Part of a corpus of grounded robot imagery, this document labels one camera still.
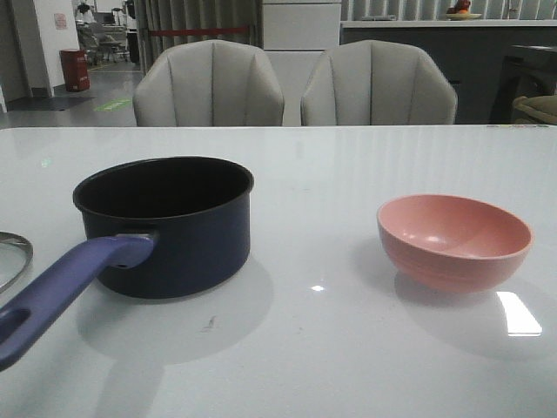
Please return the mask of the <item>dark grey counter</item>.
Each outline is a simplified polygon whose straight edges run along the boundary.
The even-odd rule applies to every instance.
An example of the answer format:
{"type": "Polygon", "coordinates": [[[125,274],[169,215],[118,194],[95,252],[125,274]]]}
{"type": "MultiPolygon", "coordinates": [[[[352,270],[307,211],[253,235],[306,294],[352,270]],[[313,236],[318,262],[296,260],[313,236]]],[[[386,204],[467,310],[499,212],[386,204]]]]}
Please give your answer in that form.
{"type": "Polygon", "coordinates": [[[340,42],[381,40],[426,51],[458,95],[457,123],[487,124],[506,50],[556,46],[554,20],[344,21],[340,42]]]}

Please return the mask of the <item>fruit plate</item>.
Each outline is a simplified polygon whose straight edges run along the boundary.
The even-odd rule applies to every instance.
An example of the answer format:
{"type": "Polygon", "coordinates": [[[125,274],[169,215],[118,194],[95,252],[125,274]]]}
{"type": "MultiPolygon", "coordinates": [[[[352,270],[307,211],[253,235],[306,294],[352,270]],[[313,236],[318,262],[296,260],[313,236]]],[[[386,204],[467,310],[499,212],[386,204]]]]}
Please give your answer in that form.
{"type": "Polygon", "coordinates": [[[482,17],[481,13],[471,12],[472,2],[470,0],[457,0],[451,4],[441,15],[441,18],[449,21],[466,21],[482,17]]]}

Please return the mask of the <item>red bin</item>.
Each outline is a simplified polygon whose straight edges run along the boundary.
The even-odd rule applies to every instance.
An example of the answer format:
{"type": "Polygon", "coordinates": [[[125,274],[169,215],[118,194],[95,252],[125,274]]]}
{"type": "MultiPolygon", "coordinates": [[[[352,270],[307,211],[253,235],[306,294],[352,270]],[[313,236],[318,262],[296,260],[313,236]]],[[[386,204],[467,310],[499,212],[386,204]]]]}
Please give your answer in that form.
{"type": "Polygon", "coordinates": [[[82,50],[65,49],[59,51],[64,85],[67,91],[86,91],[90,89],[87,61],[82,50]]]}

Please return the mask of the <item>right grey upholstered chair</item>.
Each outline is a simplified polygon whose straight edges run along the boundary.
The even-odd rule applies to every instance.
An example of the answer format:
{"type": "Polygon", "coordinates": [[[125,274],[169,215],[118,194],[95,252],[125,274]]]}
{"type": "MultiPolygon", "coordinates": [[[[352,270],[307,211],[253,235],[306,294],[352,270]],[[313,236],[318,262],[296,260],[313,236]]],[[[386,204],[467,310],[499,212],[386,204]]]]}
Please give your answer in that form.
{"type": "Polygon", "coordinates": [[[451,125],[457,107],[455,89],[424,50],[364,40],[319,56],[300,117],[303,126],[451,125]]]}

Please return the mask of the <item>white cabinet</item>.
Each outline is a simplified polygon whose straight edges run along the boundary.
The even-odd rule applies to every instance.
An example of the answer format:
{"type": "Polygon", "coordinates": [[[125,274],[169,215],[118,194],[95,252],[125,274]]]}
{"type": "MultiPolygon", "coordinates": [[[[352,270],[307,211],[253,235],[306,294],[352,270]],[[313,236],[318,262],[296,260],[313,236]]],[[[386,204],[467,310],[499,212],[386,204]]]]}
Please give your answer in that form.
{"type": "Polygon", "coordinates": [[[264,1],[263,49],[285,99],[283,125],[300,125],[300,99],[322,51],[339,44],[340,1],[264,1]]]}

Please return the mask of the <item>olive cushion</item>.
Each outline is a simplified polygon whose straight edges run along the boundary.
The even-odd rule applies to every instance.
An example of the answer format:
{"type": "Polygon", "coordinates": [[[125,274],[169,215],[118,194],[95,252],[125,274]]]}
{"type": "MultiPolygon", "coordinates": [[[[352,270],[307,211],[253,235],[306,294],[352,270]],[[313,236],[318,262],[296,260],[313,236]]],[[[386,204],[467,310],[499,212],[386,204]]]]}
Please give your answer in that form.
{"type": "Polygon", "coordinates": [[[556,95],[516,98],[513,101],[513,109],[516,113],[514,123],[519,125],[556,125],[556,99],[556,95]]]}

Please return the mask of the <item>pink bowl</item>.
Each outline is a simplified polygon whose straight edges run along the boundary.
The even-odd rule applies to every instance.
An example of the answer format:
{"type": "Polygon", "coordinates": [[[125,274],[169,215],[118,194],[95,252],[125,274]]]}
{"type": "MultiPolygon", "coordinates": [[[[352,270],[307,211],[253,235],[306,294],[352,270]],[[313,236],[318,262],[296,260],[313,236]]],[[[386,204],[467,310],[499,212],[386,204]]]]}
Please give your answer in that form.
{"type": "Polygon", "coordinates": [[[433,289],[476,293],[509,279],[533,242],[516,215],[443,194],[398,197],[377,211],[381,245],[396,268],[433,289]]]}

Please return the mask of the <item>left grey upholstered chair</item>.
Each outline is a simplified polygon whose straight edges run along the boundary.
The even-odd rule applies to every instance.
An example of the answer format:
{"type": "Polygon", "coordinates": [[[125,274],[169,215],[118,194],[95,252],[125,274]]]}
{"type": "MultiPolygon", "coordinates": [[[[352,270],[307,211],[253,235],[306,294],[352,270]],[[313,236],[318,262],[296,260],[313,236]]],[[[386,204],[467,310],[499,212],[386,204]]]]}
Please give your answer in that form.
{"type": "Polygon", "coordinates": [[[265,52],[224,40],[164,51],[132,103],[140,127],[281,126],[285,108],[265,52]]]}

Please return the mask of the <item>red barrier tape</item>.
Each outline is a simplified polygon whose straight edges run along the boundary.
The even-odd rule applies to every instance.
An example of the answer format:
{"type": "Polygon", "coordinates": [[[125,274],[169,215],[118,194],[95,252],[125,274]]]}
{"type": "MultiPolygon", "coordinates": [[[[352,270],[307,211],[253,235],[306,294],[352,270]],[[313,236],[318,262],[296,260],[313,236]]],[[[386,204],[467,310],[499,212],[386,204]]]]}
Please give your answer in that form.
{"type": "Polygon", "coordinates": [[[152,37],[178,37],[178,36],[218,36],[218,35],[231,35],[231,34],[244,34],[250,33],[251,27],[227,27],[227,28],[204,28],[204,29],[189,29],[189,30],[148,30],[148,34],[152,37]]]}

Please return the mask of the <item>dark blue saucepan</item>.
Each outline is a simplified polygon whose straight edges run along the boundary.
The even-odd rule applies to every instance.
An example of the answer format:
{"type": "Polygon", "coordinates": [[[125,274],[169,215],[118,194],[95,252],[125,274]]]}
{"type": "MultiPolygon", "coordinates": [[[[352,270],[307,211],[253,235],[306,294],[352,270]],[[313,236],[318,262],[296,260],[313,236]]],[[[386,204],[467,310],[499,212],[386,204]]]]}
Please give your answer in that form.
{"type": "Polygon", "coordinates": [[[219,158],[133,161],[79,183],[86,239],[1,310],[1,366],[19,361],[94,280],[143,299],[213,288],[246,262],[251,172],[219,158]]]}

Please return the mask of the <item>glass lid with blue knob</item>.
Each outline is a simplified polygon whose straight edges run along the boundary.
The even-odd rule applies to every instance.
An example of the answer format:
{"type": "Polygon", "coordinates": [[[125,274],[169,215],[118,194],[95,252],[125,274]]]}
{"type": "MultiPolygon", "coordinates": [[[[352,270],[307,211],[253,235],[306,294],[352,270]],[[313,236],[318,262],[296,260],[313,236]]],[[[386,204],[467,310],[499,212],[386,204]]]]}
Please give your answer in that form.
{"type": "Polygon", "coordinates": [[[1,292],[11,287],[28,269],[33,245],[23,236],[1,232],[1,292]]]}

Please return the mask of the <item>grey upholstered chair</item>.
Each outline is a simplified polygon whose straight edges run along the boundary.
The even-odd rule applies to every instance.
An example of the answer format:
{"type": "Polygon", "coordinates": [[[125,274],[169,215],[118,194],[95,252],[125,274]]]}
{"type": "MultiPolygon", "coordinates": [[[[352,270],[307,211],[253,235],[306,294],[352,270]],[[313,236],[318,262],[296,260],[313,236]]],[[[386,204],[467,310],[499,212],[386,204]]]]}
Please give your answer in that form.
{"type": "Polygon", "coordinates": [[[265,52],[224,40],[164,51],[132,103],[140,127],[281,126],[285,108],[265,52]]]}
{"type": "Polygon", "coordinates": [[[319,56],[300,117],[303,126],[451,125],[457,107],[455,89],[424,50],[364,40],[319,56]]]}

